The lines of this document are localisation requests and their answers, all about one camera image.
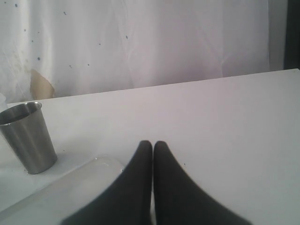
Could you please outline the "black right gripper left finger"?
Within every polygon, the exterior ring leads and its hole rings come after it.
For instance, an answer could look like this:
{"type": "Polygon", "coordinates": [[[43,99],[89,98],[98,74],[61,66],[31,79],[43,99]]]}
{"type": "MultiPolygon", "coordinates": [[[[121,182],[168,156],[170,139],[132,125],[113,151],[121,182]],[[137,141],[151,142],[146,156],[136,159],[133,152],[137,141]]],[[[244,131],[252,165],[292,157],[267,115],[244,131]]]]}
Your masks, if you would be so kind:
{"type": "Polygon", "coordinates": [[[140,141],[130,162],[117,179],[96,199],[63,225],[150,225],[152,145],[140,141]]]}

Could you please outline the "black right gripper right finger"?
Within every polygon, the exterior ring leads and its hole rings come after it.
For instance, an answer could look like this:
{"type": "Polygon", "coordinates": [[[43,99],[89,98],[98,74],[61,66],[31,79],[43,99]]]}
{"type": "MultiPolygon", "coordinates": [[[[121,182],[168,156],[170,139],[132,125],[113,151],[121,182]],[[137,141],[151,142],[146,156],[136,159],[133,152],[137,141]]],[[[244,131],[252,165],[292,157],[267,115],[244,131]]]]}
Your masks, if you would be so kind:
{"type": "Polygon", "coordinates": [[[180,166],[166,142],[154,146],[153,179],[158,225],[248,225],[206,192],[180,166]]]}

